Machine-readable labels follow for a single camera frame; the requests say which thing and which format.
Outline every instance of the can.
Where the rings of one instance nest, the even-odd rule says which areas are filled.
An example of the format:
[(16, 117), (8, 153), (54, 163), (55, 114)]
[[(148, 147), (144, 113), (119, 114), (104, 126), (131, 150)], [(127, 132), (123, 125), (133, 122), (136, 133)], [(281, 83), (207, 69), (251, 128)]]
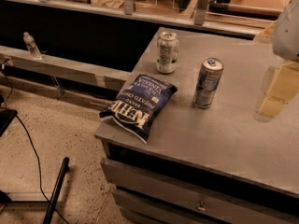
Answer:
[(178, 66), (178, 37), (175, 33), (162, 32), (157, 40), (157, 70), (172, 73)]
[(208, 58), (202, 62), (197, 79), (193, 103), (200, 108), (209, 108), (221, 79), (223, 63), (217, 58)]

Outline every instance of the gray tabletop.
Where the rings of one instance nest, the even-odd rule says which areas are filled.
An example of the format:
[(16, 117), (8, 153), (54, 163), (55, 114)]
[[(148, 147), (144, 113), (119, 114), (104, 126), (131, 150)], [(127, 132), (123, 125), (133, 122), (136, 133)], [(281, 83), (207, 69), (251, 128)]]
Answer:
[[(274, 119), (256, 113), (267, 77), (282, 59), (269, 44), (174, 31), (180, 44), (176, 72), (162, 75), (156, 70), (156, 35), (124, 85), (138, 74), (148, 74), (178, 87), (153, 122), (148, 143), (113, 121), (101, 122), (95, 136), (298, 197), (299, 97)], [(203, 110), (192, 105), (192, 98), (207, 57), (222, 60), (224, 71), (212, 106)]]

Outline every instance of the clear water bottle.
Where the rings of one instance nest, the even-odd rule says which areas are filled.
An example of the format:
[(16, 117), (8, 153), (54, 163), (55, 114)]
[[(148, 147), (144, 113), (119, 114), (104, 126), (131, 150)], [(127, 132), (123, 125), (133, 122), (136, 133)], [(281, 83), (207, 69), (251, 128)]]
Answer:
[(37, 44), (35, 42), (35, 39), (27, 32), (23, 34), (23, 39), (24, 39), (26, 47), (28, 48), (32, 58), (34, 60), (41, 60), (42, 56), (39, 52), (39, 49), (38, 49)]

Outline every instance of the concrete floor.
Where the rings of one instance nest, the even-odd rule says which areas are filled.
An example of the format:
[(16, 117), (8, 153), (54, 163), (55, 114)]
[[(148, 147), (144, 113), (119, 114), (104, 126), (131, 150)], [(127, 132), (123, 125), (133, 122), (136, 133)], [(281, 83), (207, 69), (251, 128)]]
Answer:
[[(64, 157), (70, 159), (57, 209), (71, 223), (132, 224), (124, 217), (111, 195), (100, 160), (102, 144), (94, 138), (100, 122), (98, 105), (92, 97), (67, 92), (54, 99), (54, 88), (10, 78), (14, 90), (7, 108), (16, 109), (27, 127), (39, 155), (42, 187), (51, 193)], [(0, 91), (7, 97), (9, 87), (0, 77)], [(23, 127), (14, 119), (0, 138), (0, 190), (39, 195), (36, 155)], [(0, 223), (42, 223), (46, 204), (6, 204)], [(64, 223), (55, 213), (51, 223)]]

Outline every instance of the table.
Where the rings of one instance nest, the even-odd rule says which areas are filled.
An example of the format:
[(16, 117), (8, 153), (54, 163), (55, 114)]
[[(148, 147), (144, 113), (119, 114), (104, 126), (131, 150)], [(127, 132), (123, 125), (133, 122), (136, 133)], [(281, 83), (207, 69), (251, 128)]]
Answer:
[[(122, 214), (137, 223), (299, 223), (298, 97), (274, 119), (256, 112), (282, 59), (270, 44), (172, 31), (180, 44), (176, 72), (156, 70), (156, 35), (123, 86), (148, 74), (178, 87), (148, 143), (113, 121), (95, 133)], [(207, 57), (222, 60), (224, 71), (204, 110), (192, 98)]]

